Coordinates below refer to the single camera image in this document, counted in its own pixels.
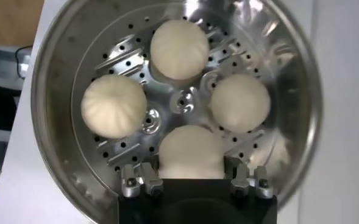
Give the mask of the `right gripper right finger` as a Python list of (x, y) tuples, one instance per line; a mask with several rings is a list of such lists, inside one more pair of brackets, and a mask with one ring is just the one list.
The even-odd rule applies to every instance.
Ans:
[(265, 166), (257, 166), (253, 175), (242, 160), (224, 157), (225, 178), (230, 179), (231, 193), (238, 198), (249, 195), (250, 190), (258, 198), (272, 198), (274, 188), (269, 181)]

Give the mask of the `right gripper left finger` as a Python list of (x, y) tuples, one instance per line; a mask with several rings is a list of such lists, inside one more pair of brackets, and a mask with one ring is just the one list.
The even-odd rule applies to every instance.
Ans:
[(159, 178), (151, 163), (141, 163), (138, 170), (127, 164), (121, 170), (121, 192), (125, 198), (136, 198), (141, 195), (141, 187), (145, 193), (158, 197), (163, 192), (163, 180)]

